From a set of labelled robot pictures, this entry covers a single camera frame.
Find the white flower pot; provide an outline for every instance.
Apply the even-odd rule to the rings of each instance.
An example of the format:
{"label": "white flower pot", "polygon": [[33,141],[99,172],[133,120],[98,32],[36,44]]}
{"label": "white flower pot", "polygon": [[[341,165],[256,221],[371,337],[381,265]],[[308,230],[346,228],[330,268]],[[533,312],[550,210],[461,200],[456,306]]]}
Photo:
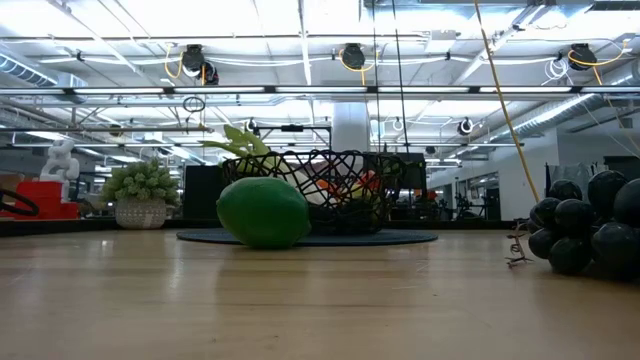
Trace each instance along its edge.
{"label": "white flower pot", "polygon": [[125,229],[158,229],[167,217],[164,200],[118,201],[116,222]]}

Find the round mat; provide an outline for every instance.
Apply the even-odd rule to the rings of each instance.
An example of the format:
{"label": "round mat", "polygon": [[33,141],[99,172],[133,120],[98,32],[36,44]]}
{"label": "round mat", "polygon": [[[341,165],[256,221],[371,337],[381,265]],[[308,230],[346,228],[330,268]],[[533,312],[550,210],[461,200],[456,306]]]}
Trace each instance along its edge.
{"label": "round mat", "polygon": [[[186,241],[210,242],[215,244],[242,245],[224,228],[182,231],[178,239]],[[416,244],[437,240],[438,236],[423,231],[383,229],[375,234],[326,236],[308,235],[296,246],[378,246]]]}

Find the white statue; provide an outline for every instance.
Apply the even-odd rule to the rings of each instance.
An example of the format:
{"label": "white statue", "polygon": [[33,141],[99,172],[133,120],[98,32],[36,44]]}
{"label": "white statue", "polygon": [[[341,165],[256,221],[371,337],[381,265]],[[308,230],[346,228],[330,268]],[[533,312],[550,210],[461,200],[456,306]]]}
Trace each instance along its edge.
{"label": "white statue", "polygon": [[49,159],[40,172],[40,181],[57,181],[62,183],[62,202],[69,200],[69,180],[75,180],[80,175],[80,163],[71,157],[73,141],[56,140],[49,148]]}

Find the black wire basket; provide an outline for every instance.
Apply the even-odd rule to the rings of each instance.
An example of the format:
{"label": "black wire basket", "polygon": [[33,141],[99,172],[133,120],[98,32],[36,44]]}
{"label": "black wire basket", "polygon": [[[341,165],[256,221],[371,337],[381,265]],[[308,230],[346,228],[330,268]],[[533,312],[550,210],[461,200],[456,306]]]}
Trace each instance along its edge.
{"label": "black wire basket", "polygon": [[270,152],[227,160],[222,168],[229,183],[259,176],[287,181],[307,199],[312,231],[335,235],[379,231],[405,172],[396,156],[331,150]]}

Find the wooden tabletop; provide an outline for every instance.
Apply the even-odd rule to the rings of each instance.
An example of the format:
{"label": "wooden tabletop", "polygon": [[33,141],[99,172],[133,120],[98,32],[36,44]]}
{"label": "wooden tabletop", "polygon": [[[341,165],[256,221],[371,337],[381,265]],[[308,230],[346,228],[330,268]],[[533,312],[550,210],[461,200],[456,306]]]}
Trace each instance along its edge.
{"label": "wooden tabletop", "polygon": [[0,239],[0,359],[634,359],[637,286],[509,270],[501,231],[282,252]]}

